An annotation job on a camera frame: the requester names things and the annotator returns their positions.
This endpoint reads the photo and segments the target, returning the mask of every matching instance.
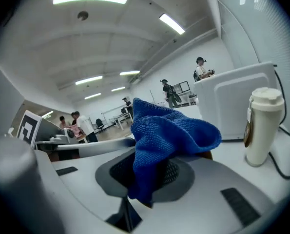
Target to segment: person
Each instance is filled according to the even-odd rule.
[[[172,86],[168,84],[168,81],[166,79],[163,79],[161,82],[162,82],[163,91],[165,94],[164,99],[169,103],[169,107],[170,108],[178,107]]]
[[[126,105],[126,109],[127,111],[131,114],[131,117],[133,118],[133,104],[127,100],[127,98],[123,98],[125,105]]]
[[[73,121],[72,121],[72,125],[75,125],[77,123],[77,119],[75,117],[75,113],[71,113],[71,117],[73,118]]]
[[[64,116],[60,116],[59,120],[61,121],[59,124],[61,129],[69,128],[71,126],[70,122],[66,121]]]
[[[86,134],[88,140],[90,142],[98,142],[91,120],[84,115],[80,116],[79,111],[75,111],[74,115],[78,128]]]
[[[206,62],[206,60],[204,60],[202,57],[198,57],[196,62],[197,62],[196,73],[199,79],[205,79],[214,74],[213,70],[205,71],[203,64],[204,62]]]

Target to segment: black cap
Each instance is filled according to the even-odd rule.
[[[198,57],[196,63],[198,63],[200,60],[207,62],[206,60],[204,60],[202,57]]]

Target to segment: chair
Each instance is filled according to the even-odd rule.
[[[96,120],[96,125],[97,125],[97,128],[100,130],[100,132],[102,132],[102,128],[104,127],[104,124],[102,123],[101,119]]]

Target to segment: white plastic surface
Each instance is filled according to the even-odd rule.
[[[276,88],[273,63],[231,70],[194,83],[202,118],[216,126],[223,140],[242,139],[248,101],[256,88]]]
[[[281,91],[273,88],[257,88],[252,92],[252,108],[261,111],[281,111],[284,109],[285,101]]]

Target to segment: blue microfiber cloth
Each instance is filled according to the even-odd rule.
[[[179,154],[210,151],[220,144],[221,134],[206,121],[188,118],[179,111],[138,98],[133,101],[133,111],[135,183],[129,188],[129,198],[150,203],[155,190],[157,163]]]

